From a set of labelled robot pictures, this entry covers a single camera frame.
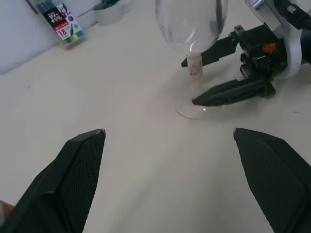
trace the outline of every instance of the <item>robotic arm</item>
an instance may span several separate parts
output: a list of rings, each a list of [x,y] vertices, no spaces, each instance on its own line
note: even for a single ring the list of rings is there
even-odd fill
[[[274,78],[295,75],[302,64],[311,64],[311,11],[309,0],[245,0],[263,25],[245,31],[237,26],[226,38],[202,53],[203,65],[233,54],[240,44],[240,71],[244,80],[217,85],[197,98],[194,105],[222,106],[276,93]],[[182,67],[188,66],[185,60]]]

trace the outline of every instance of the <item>marker pen box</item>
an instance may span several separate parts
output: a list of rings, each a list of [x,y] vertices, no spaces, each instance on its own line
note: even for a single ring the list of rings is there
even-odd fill
[[[65,49],[75,46],[85,37],[76,18],[65,4],[53,4],[51,0],[29,0],[29,2],[53,30]]]

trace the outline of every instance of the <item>white table surface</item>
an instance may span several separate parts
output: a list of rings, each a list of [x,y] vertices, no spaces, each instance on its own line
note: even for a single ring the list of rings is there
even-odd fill
[[[223,36],[260,22],[229,1]],[[0,199],[17,203],[64,143],[107,132],[87,233],[271,233],[244,175],[235,127],[285,139],[311,162],[310,68],[255,99],[204,120],[181,117],[176,89],[189,80],[182,55],[161,38],[151,0],[136,0],[118,24],[55,47],[0,77]],[[211,85],[239,74],[235,55],[204,68]]]

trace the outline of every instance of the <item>wine glass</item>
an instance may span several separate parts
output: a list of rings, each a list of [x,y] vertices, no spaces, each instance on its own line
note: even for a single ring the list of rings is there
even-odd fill
[[[209,49],[223,31],[227,0],[155,0],[158,26],[167,44],[185,55],[191,84],[175,103],[179,114],[199,119],[206,107],[192,104],[203,90],[201,53]]]

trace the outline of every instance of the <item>white wall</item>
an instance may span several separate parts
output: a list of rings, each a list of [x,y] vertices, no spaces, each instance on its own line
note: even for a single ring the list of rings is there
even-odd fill
[[[78,16],[100,0],[64,0]],[[92,13],[78,19],[83,29],[95,23]],[[0,74],[57,45],[57,39],[25,0],[0,0]]]

